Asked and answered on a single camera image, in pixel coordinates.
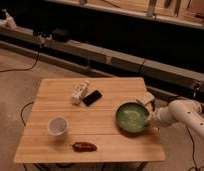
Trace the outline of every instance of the bowl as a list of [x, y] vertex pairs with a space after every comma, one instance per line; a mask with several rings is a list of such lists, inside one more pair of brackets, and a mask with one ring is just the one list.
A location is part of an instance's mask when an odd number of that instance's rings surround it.
[[52, 136], [63, 135], [67, 131], [67, 128], [67, 119], [61, 116], [51, 119], [47, 126], [48, 133]]
[[148, 116], [149, 112], [144, 106], [128, 102], [117, 109], [116, 123], [121, 129], [129, 133], [138, 133], [148, 128]]

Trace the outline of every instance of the gray floor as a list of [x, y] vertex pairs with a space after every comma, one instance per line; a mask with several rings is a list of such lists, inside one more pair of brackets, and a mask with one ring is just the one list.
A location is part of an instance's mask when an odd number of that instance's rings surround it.
[[[0, 70], [26, 68], [33, 63], [33, 59], [0, 49]], [[86, 76], [42, 62], [38, 62], [31, 71], [0, 74], [0, 171], [24, 170], [22, 165], [13, 163], [14, 153], [24, 129], [20, 120], [20, 110], [26, 103], [34, 100], [42, 79], [59, 77]], [[164, 105], [166, 105], [165, 102], [156, 100], [156, 107]], [[31, 106], [24, 111], [26, 117], [30, 109]], [[196, 142], [196, 161], [201, 166], [204, 164], [204, 141], [194, 132], [192, 133]], [[174, 124], [161, 129], [160, 134], [167, 159], [164, 162], [149, 163], [145, 171], [185, 171], [193, 166], [192, 145], [184, 125]], [[135, 170], [137, 165], [138, 163], [107, 164], [104, 170]], [[27, 166], [28, 170], [36, 170], [30, 164]], [[65, 170], [97, 171], [101, 170], [101, 166], [102, 164], [77, 164]]]

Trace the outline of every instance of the smartphone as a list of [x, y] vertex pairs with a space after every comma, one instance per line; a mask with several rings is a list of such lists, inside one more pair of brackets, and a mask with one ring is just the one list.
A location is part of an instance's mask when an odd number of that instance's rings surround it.
[[86, 106], [90, 106], [93, 102], [97, 101], [102, 97], [102, 94], [98, 91], [95, 90], [91, 94], [89, 94], [87, 97], [83, 99], [83, 102]]

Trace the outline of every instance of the green bowl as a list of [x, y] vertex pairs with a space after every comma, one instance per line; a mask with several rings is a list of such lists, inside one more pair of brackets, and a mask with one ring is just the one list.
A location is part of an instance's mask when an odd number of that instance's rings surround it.
[[129, 102], [121, 105], [116, 111], [116, 123], [127, 132], [138, 133], [148, 127], [148, 116], [149, 112], [144, 106]]

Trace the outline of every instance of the brown food item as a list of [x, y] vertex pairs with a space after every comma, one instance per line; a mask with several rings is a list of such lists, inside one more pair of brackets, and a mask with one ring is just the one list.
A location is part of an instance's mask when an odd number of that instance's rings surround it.
[[88, 142], [75, 142], [72, 147], [76, 152], [91, 152], [97, 150], [96, 145]]

